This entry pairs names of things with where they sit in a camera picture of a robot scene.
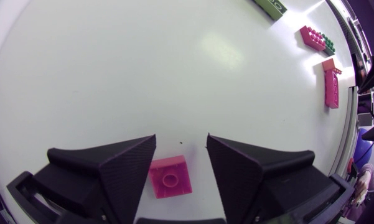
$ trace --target green lego brick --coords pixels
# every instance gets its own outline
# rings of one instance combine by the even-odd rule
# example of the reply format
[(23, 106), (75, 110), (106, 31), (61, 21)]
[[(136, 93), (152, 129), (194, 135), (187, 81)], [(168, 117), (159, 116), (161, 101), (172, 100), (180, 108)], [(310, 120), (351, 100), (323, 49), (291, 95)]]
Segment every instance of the green lego brick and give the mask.
[(255, 0), (255, 2), (275, 21), (281, 18), (287, 10), (278, 0)]
[(327, 45), (325, 46), (325, 50), (324, 50), (325, 54), (327, 54), (328, 56), (332, 56), (334, 55), (335, 53), (335, 49), (331, 48), (331, 47), (328, 47)]

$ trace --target lego brick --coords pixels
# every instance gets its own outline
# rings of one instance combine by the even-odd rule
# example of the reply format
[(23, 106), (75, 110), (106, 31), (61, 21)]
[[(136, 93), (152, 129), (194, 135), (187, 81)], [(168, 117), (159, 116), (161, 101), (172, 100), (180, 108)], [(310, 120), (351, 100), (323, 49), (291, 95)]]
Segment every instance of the lego brick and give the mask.
[(255, 2), (275, 21), (287, 11), (286, 7), (278, 0), (255, 0)]
[(324, 72), (328, 70), (334, 71), (336, 74), (341, 74), (342, 71), (338, 68), (336, 68), (335, 61), (333, 58), (330, 58), (326, 60), (325, 62), (322, 62), (322, 67), (324, 68)]
[(184, 156), (152, 161), (149, 168), (149, 178), (156, 198), (192, 193)]
[(334, 48), (334, 43), (325, 34), (321, 34), (321, 35), (324, 38), (324, 42), (325, 42), (324, 52), (329, 56), (334, 55), (336, 51)]
[(325, 74), (325, 104), (332, 109), (339, 108), (339, 82), (333, 70)]
[(325, 54), (327, 54), (328, 56), (333, 56), (333, 55), (335, 55), (334, 51), (333, 51), (332, 49), (328, 48), (328, 46), (325, 46), (324, 52), (325, 52)]
[(323, 37), (320, 33), (316, 32), (316, 30), (312, 29), (311, 27), (304, 26), (300, 29), (300, 33), (306, 45), (318, 51), (325, 49)]

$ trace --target purple clothing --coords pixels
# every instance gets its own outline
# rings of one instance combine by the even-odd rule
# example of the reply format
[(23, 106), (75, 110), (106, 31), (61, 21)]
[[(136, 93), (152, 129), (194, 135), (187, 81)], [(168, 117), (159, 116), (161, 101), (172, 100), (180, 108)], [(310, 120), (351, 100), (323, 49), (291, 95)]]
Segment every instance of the purple clothing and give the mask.
[[(365, 164), (361, 168), (357, 180), (359, 180), (366, 171), (369, 171), (369, 173), (371, 173), (371, 180), (369, 181), (368, 190), (374, 190), (374, 168), (372, 164)], [(355, 205), (348, 205), (348, 208), (344, 213), (344, 217), (352, 221), (357, 221), (358, 218), (360, 218), (360, 215), (364, 211), (365, 207), (365, 203), (362, 203), (358, 207), (356, 207)]]

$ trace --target lego stud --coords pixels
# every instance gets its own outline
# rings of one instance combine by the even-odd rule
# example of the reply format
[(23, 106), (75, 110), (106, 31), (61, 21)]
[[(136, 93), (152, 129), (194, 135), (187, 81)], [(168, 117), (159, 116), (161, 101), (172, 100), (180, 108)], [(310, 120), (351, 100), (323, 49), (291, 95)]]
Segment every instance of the lego stud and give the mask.
[(148, 175), (156, 198), (192, 193), (184, 156), (152, 161)]
[(166, 187), (175, 187), (179, 184), (179, 178), (177, 177), (177, 172), (175, 169), (168, 169), (162, 178), (162, 183)]

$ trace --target pink lego plate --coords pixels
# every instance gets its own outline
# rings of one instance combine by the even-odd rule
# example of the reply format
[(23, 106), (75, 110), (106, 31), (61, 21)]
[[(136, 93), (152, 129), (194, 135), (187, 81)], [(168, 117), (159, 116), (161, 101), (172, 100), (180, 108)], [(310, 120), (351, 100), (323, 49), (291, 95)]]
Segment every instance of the pink lego plate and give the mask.
[(333, 70), (325, 74), (325, 104), (332, 109), (339, 108), (339, 82)]
[(149, 168), (149, 178), (156, 198), (192, 193), (184, 156), (152, 161)]

